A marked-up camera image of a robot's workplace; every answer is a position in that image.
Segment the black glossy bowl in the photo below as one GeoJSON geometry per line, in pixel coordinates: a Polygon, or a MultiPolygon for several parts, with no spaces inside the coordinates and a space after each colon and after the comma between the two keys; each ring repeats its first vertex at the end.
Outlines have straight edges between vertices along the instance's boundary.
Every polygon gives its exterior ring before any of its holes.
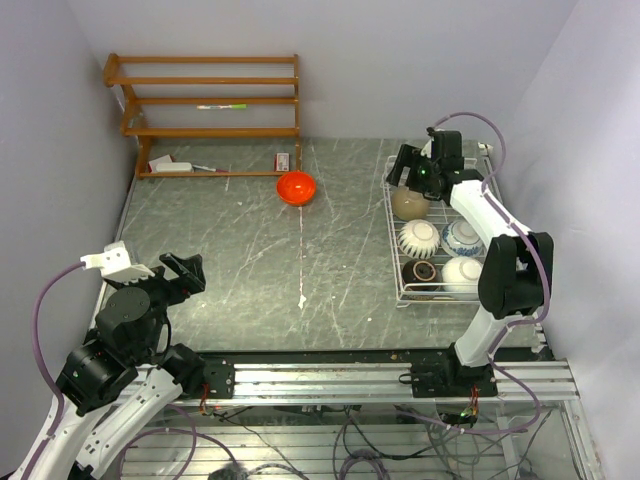
{"type": "Polygon", "coordinates": [[[406,222],[425,219],[429,213],[430,201],[422,194],[401,186],[391,194],[391,209],[396,217],[406,222]]]}

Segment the cream bowl patterned rim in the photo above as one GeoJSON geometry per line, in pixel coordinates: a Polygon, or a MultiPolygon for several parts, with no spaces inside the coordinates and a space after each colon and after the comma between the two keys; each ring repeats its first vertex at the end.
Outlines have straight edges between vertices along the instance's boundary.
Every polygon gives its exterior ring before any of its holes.
{"type": "Polygon", "coordinates": [[[398,233],[398,247],[411,258],[427,260],[440,247],[439,230],[424,219],[408,221],[398,233]]]}

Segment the blue white patterned bowl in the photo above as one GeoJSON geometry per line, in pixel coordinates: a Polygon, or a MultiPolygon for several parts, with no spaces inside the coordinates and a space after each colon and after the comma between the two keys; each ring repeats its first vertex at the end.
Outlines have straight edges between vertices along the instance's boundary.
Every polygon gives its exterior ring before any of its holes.
{"type": "Polygon", "coordinates": [[[452,257],[479,257],[484,251],[484,244],[473,227],[461,219],[444,226],[441,247],[452,257]]]}

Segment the orange bowl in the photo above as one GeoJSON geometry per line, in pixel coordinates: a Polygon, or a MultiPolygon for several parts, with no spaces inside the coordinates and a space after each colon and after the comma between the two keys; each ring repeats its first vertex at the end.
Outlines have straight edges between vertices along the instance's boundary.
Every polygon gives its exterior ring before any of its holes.
{"type": "Polygon", "coordinates": [[[282,175],[276,183],[279,198],[291,206],[304,206],[315,196],[316,182],[308,173],[291,171],[282,175]]]}

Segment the dark brown bowl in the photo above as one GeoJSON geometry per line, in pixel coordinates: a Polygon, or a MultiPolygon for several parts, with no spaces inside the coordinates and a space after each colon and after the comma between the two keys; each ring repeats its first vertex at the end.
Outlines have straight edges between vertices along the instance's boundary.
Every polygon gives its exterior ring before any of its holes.
{"type": "Polygon", "coordinates": [[[401,278],[409,291],[433,292],[441,287],[441,275],[437,267],[428,260],[412,259],[401,269],[401,278]]]}

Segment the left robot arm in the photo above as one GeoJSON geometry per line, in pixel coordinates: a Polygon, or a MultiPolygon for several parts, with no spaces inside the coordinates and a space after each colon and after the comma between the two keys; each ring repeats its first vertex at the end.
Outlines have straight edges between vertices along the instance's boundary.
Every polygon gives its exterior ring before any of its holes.
{"type": "Polygon", "coordinates": [[[37,297],[32,351],[54,398],[12,478],[97,479],[134,429],[179,396],[202,389],[204,360],[183,344],[159,343],[171,330],[168,308],[205,290],[203,258],[165,253],[159,259],[160,266],[149,268],[116,242],[56,275],[61,280],[78,269],[97,269],[115,290],[57,377],[42,355],[37,322],[44,298],[37,297]]]}

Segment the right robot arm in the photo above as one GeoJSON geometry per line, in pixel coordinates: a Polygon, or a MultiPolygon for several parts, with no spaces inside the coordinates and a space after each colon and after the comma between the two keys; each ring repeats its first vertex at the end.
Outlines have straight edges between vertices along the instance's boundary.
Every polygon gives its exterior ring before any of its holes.
{"type": "Polygon", "coordinates": [[[549,234],[531,231],[508,212],[490,190],[488,176],[465,167],[460,132],[430,128],[428,135],[424,148],[400,146],[386,182],[445,202],[470,224],[486,249],[477,284],[480,307],[450,347],[449,365],[440,373],[442,387],[459,396],[493,365],[511,329],[547,314],[554,243],[549,234]]]}

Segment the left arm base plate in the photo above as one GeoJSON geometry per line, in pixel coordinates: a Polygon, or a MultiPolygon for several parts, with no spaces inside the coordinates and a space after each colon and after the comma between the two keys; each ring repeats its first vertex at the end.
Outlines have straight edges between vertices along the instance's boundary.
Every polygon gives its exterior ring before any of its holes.
{"type": "Polygon", "coordinates": [[[224,359],[208,361],[203,368],[205,399],[232,399],[235,390],[236,369],[224,359]]]}

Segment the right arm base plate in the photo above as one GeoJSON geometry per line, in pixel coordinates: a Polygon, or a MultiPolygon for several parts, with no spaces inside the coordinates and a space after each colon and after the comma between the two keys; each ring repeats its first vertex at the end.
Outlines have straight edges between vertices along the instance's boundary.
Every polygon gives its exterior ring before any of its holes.
{"type": "Polygon", "coordinates": [[[412,365],[409,384],[415,398],[494,397],[498,394],[493,370],[483,367],[458,366],[449,363],[412,365]]]}

